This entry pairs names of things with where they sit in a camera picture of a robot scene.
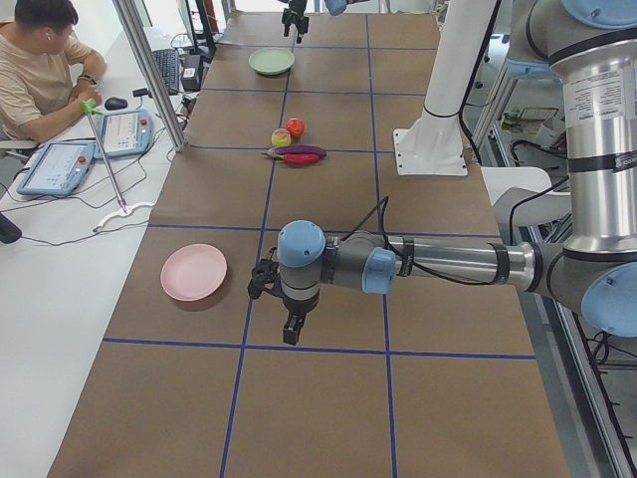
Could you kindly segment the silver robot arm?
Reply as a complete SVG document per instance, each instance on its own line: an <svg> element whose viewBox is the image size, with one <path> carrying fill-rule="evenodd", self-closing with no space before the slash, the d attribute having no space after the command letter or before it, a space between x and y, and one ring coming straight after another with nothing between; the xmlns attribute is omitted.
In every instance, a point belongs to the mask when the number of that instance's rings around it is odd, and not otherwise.
<svg viewBox="0 0 637 478"><path fill-rule="evenodd" d="M349 5L358 3L358 0L326 0L325 6L332 16L342 14ZM303 36L308 32L310 18L306 15L307 0L283 1L285 8L282 13L283 36L289 37L292 27L296 29L296 43L303 41Z"/></svg>
<svg viewBox="0 0 637 478"><path fill-rule="evenodd" d="M511 72L555 74L562 84L569 191L511 185L511 168L487 167L499 221L530 226L572 218L562 243L455 246L373 235L341 238L296 220L279 233L273 294L295 344L319 288L387 294L396 277L433 276L467 286L511 285L549 297L617 337L636 334L636 5L632 1L517 1Z"/></svg>

